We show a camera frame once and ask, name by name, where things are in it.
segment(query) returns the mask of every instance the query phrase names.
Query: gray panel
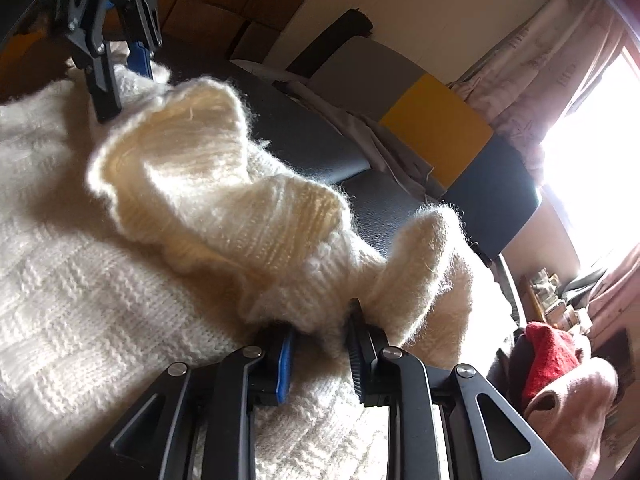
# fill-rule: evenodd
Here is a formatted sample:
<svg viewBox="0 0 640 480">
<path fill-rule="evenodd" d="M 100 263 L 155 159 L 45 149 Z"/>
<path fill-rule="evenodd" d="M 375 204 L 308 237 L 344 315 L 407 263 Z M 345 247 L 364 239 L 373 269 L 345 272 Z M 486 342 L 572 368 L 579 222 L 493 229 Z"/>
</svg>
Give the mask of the gray panel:
<svg viewBox="0 0 640 480">
<path fill-rule="evenodd" d="M 308 87 L 335 106 L 379 121 L 423 74 L 394 50 L 355 36 L 311 76 Z"/>
</svg>

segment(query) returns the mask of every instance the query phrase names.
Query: bright window light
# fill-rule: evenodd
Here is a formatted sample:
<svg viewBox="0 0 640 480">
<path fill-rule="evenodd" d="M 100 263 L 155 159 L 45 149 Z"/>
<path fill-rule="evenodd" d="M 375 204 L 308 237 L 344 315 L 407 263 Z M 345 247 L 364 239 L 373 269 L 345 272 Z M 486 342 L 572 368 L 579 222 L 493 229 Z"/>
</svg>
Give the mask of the bright window light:
<svg viewBox="0 0 640 480">
<path fill-rule="evenodd" d="M 640 240 L 640 79 L 620 55 L 547 134 L 546 184 L 583 266 Z"/>
</svg>

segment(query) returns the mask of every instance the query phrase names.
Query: pink curtain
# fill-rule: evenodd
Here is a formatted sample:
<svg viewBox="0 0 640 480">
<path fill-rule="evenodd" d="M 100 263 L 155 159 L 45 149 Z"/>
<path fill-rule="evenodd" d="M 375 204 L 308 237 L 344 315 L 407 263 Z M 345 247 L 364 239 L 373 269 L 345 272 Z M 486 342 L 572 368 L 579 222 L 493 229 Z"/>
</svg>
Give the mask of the pink curtain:
<svg viewBox="0 0 640 480">
<path fill-rule="evenodd" d="M 603 0 L 550 0 L 478 71 L 451 89 L 522 155 L 543 181 L 547 131 L 616 59 L 622 19 Z"/>
<path fill-rule="evenodd" d="M 591 331 L 601 332 L 620 312 L 633 303 L 640 304 L 640 244 L 637 244 L 619 265 L 607 271 L 591 290 Z"/>
</svg>

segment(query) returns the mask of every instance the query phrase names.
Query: wall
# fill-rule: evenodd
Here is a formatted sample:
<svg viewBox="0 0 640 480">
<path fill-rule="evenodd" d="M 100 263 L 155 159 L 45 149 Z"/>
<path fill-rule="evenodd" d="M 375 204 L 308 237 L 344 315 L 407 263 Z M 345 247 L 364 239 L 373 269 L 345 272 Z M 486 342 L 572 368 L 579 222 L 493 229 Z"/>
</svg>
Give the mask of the wall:
<svg viewBox="0 0 640 480">
<path fill-rule="evenodd" d="M 305 0 L 265 62 L 286 67 L 345 10 L 374 23 L 373 39 L 455 80 L 546 0 Z"/>
<path fill-rule="evenodd" d="M 580 270 L 562 222 L 543 191 L 541 195 L 540 207 L 502 252 L 516 283 L 542 267 L 557 273 L 562 283 L 572 280 Z"/>
</svg>

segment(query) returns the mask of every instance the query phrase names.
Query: white knitted sweater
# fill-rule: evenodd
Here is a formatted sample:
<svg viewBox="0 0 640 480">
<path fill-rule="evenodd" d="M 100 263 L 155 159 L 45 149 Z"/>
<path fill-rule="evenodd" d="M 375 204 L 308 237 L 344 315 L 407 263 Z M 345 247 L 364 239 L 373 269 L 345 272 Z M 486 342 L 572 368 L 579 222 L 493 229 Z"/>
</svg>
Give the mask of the white knitted sweater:
<svg viewBox="0 0 640 480">
<path fill-rule="evenodd" d="M 257 415 L 257 477 L 383 478 L 386 415 L 357 404 L 342 350 L 349 298 L 445 368 L 486 370 L 513 328 L 455 213 L 418 213 L 385 261 L 344 196 L 248 138 L 229 86 L 115 70 L 125 110 L 106 126 L 75 69 L 0 107 L 11 448 L 33 478 L 63 479 L 168 364 L 219 360 L 279 319 L 320 345 L 298 350 L 288 404 Z"/>
</svg>

